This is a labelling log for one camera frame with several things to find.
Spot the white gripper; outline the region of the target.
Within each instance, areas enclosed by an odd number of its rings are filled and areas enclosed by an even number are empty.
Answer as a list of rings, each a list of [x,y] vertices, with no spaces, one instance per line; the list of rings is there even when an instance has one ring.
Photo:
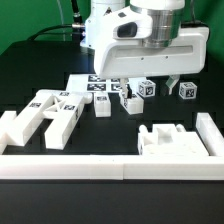
[[[128,79],[170,76],[171,95],[182,74],[200,72],[205,64],[209,28],[181,21],[182,6],[128,6],[103,17],[94,54],[102,79],[120,79],[128,98]]]

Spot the robot base column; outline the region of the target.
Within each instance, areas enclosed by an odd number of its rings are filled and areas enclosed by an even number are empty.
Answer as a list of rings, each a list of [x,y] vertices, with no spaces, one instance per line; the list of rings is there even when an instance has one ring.
[[[91,0],[91,12],[85,21],[85,37],[80,46],[94,50],[102,28],[103,17],[125,7],[125,0]]]

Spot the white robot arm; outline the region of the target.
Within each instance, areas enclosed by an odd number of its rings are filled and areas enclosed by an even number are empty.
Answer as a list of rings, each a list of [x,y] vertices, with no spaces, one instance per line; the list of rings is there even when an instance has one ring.
[[[181,20],[185,0],[130,0],[130,5],[101,19],[94,70],[102,79],[120,81],[122,95],[131,96],[127,81],[135,77],[200,72],[205,64],[209,28]]]

